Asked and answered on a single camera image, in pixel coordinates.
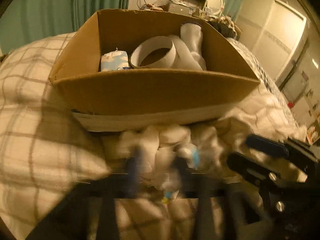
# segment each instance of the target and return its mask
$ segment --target striped fabric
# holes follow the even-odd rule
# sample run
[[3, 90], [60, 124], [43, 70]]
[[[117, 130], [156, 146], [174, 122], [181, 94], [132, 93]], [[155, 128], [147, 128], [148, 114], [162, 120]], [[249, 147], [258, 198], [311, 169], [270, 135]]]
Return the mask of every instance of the striped fabric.
[[[116, 165], [107, 161], [100, 138], [73, 119], [47, 81], [73, 35], [35, 41], [12, 52], [0, 65], [0, 216], [17, 240], [25, 239], [77, 181], [104, 177]], [[239, 145], [249, 132], [271, 139], [288, 135], [304, 139], [305, 128], [297, 128], [292, 120], [262, 83], [224, 118], [192, 129], [214, 130], [228, 152], [241, 150]], [[265, 161], [248, 149], [244, 154]], [[116, 202], [121, 238], [188, 239], [196, 200], [177, 198], [162, 204], [160, 192], [148, 192], [147, 197]], [[216, 228], [222, 232], [221, 208], [212, 201]], [[91, 239], [97, 224], [94, 210]]]

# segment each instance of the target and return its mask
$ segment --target open cardboard box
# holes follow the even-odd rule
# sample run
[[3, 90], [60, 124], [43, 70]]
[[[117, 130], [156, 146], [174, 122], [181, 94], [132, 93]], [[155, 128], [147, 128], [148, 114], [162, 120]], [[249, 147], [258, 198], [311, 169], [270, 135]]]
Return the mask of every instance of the open cardboard box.
[[[155, 36], [180, 36], [202, 26], [208, 71], [132, 69], [99, 72], [101, 55], [130, 55]], [[260, 83], [246, 61], [210, 24], [157, 11], [100, 10], [79, 29], [55, 62], [49, 80], [90, 131], [138, 130], [150, 124], [188, 124], [222, 116]]]

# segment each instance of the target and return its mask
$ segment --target screw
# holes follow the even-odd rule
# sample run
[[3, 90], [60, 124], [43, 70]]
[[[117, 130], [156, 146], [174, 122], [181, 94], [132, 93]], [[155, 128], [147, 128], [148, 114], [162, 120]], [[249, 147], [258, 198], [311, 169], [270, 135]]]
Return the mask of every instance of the screw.
[[272, 181], [276, 181], [276, 180], [277, 180], [277, 176], [276, 176], [273, 172], [270, 172], [270, 173], [269, 173], [269, 178], [270, 178]]
[[283, 212], [284, 211], [284, 203], [282, 201], [278, 201], [276, 203], [276, 209], [279, 211], [279, 212]]

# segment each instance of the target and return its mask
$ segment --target bed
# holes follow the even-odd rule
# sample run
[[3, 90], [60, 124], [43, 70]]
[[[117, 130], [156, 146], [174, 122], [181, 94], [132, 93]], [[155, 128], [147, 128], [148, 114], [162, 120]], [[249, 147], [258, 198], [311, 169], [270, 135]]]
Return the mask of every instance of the bed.
[[[115, 165], [104, 146], [112, 136], [92, 136], [73, 119], [58, 92], [47, 81], [50, 69], [75, 33], [35, 41], [13, 51], [0, 66], [0, 216], [18, 239], [83, 179], [107, 176]], [[192, 125], [206, 133], [224, 154], [238, 150], [279, 168], [284, 178], [297, 179], [297, 170], [282, 160], [268, 159], [241, 145], [249, 133], [273, 140], [288, 136], [304, 140], [274, 82], [239, 42], [229, 42], [260, 78], [260, 86], [219, 120]], [[231, 174], [222, 163], [221, 177]], [[221, 209], [213, 201], [215, 216]], [[149, 199], [116, 202], [122, 239], [188, 239], [196, 200], [177, 198], [168, 204]], [[221, 227], [222, 220], [216, 220]]]

